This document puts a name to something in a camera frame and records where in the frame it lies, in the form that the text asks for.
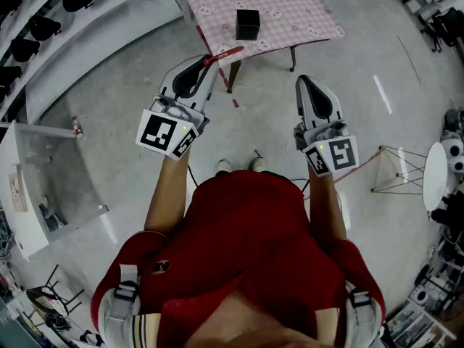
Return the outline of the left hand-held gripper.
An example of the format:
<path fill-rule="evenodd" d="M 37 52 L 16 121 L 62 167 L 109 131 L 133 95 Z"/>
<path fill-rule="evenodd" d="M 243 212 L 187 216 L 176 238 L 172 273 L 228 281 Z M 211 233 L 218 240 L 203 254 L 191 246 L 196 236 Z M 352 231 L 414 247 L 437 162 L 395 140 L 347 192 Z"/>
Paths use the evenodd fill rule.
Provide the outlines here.
<path fill-rule="evenodd" d="M 218 71 L 218 61 L 210 54 L 188 58 L 169 70 L 152 105 L 142 113 L 136 143 L 179 160 L 210 121 L 204 107 Z"/>

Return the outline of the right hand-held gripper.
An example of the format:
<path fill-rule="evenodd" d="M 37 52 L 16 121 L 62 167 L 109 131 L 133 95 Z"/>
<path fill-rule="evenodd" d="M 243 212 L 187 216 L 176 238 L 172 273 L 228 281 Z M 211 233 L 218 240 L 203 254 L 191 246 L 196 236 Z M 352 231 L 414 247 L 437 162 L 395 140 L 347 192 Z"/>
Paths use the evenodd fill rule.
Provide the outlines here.
<path fill-rule="evenodd" d="M 342 120 L 337 96 L 319 80 L 300 75 L 295 83 L 297 112 L 303 123 L 331 122 L 313 129 L 303 123 L 294 129 L 297 149 L 316 176 L 340 173 L 359 166 L 357 141 Z"/>

